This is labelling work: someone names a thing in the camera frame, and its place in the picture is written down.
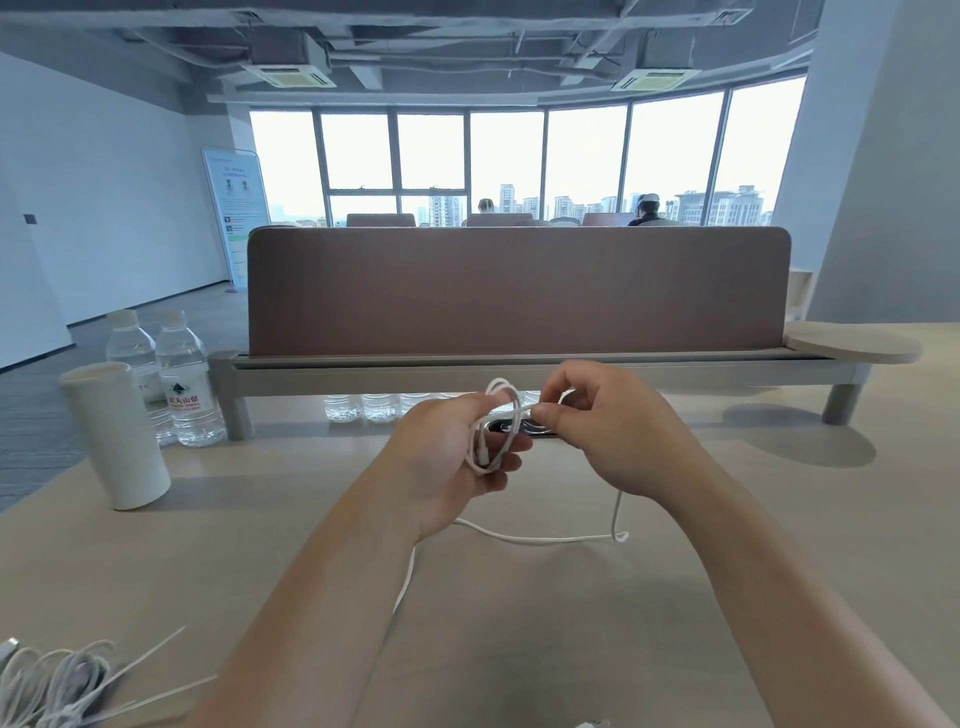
floor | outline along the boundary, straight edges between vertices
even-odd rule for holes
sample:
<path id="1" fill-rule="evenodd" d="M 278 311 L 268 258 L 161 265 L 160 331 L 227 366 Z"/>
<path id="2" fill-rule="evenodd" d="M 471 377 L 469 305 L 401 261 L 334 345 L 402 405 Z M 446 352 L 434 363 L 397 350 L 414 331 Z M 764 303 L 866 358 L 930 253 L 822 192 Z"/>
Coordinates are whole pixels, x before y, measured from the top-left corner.
<path id="1" fill-rule="evenodd" d="M 154 337 L 156 313 L 181 308 L 207 350 L 246 349 L 247 296 L 218 283 L 139 306 L 140 323 Z M 76 347 L 0 374 L 0 511 L 38 490 L 84 458 L 83 447 L 60 395 L 57 377 L 104 360 L 106 319 L 70 329 Z"/>

duct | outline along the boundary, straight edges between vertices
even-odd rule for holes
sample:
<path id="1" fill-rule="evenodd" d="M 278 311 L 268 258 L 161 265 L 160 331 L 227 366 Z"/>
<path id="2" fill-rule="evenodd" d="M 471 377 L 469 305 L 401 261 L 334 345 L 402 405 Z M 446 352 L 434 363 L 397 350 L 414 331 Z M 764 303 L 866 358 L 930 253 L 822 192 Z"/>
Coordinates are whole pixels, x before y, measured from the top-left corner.
<path id="1" fill-rule="evenodd" d="M 134 30 L 133 33 L 141 38 L 142 40 L 150 43 L 155 48 L 167 53 L 171 56 L 179 58 L 181 61 L 186 61 L 193 65 L 198 65 L 203 68 L 236 68 L 243 63 L 249 62 L 249 59 L 246 54 L 243 56 L 238 56 L 236 59 L 228 59 L 226 61 L 212 61 L 211 59 L 204 58 L 199 56 L 193 51 L 188 51 L 185 48 L 181 48 L 176 43 L 170 42 L 161 31 L 155 31 L 153 29 L 144 29 L 140 28 Z"/>
<path id="2" fill-rule="evenodd" d="M 413 61 L 393 61 L 390 59 L 384 59 L 382 61 L 351 61 L 350 63 L 338 64 L 334 67 L 344 67 L 344 66 L 354 66 L 354 65 L 370 65 L 375 68 L 388 68 L 404 71 L 424 71 L 426 73 L 480 73 L 484 71 L 530 71 L 531 73 L 541 73 L 546 76 L 566 76 L 569 73 L 568 68 L 537 68 L 532 65 L 527 65 L 525 62 L 515 62 L 515 61 L 480 61 L 480 62 L 470 62 L 464 63 L 462 65 L 433 65 L 430 63 L 416 63 Z M 578 75 L 584 76 L 588 79 L 594 79 L 596 81 L 604 81 L 612 84 L 619 77 L 612 76 L 606 73 L 600 73 L 599 71 L 584 70 L 583 72 L 578 71 Z"/>

wooden desk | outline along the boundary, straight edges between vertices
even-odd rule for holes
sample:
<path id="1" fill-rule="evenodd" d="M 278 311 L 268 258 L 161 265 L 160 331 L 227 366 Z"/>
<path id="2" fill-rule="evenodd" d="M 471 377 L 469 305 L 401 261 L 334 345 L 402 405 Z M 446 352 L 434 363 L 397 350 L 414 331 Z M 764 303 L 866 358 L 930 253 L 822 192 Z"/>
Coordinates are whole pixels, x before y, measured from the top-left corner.
<path id="1" fill-rule="evenodd" d="M 857 429 L 819 422 L 826 387 L 671 400 L 960 719 L 960 327 L 896 330 L 924 358 L 879 368 Z M 254 400 L 252 413 L 254 440 L 167 449 L 173 488 L 140 511 L 108 510 L 83 463 L 0 516 L 4 632 L 45 647 L 110 638 L 129 660 L 189 625 L 112 704 L 215 672 L 386 438 L 328 431 L 320 398 Z M 580 453 L 539 442 L 525 461 L 506 493 L 472 503 L 472 521 L 531 536 L 606 528 L 613 492 Z M 768 726 L 680 531 L 636 498 L 621 527 L 623 546 L 511 546 L 458 527 L 427 541 L 355 725 Z M 198 693 L 108 725 L 176 724 Z"/>

white wall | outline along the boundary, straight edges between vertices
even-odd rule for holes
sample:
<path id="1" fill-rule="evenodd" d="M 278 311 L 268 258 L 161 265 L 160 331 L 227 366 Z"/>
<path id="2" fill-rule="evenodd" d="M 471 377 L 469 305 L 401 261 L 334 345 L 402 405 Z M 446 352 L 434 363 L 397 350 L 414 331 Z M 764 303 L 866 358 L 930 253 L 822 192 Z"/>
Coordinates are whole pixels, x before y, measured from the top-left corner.
<path id="1" fill-rule="evenodd" d="M 70 343 L 0 158 L 0 368 Z"/>
<path id="2" fill-rule="evenodd" d="M 956 0 L 903 3 L 809 318 L 960 321 L 958 37 Z"/>
<path id="3" fill-rule="evenodd" d="M 900 0 L 827 0 L 772 224 L 820 270 Z"/>
<path id="4" fill-rule="evenodd" d="M 226 278 L 188 117 L 0 54 L 0 155 L 73 323 Z"/>

water bottle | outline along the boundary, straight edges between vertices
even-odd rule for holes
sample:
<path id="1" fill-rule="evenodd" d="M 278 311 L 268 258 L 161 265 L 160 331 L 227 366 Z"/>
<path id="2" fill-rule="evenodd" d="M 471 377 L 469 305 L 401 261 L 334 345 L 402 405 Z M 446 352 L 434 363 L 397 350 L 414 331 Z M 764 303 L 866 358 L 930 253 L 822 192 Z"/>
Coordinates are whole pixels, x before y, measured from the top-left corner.
<path id="1" fill-rule="evenodd" d="M 204 343 L 186 327 L 182 311 L 163 311 L 159 318 L 162 331 L 156 340 L 156 360 L 177 439 L 188 448 L 212 445 L 224 438 L 227 429 L 210 390 Z"/>
<path id="2" fill-rule="evenodd" d="M 324 413 L 332 423 L 351 423 L 360 419 L 363 404 L 356 395 L 326 395 Z"/>
<path id="3" fill-rule="evenodd" d="M 399 400 L 396 395 L 364 395 L 363 416 L 367 422 L 378 425 L 396 419 L 399 413 Z"/>
<path id="4" fill-rule="evenodd" d="M 422 401 L 432 400 L 433 395 L 429 392 L 418 392 L 414 394 L 400 395 L 400 417 L 412 410 Z"/>
<path id="5" fill-rule="evenodd" d="M 154 340 L 140 328 L 136 311 L 113 311 L 107 314 L 107 320 L 113 326 L 107 341 L 107 361 L 122 361 L 130 365 L 159 445 L 164 447 L 177 442 L 174 418 L 167 407 L 167 398 L 160 383 Z"/>

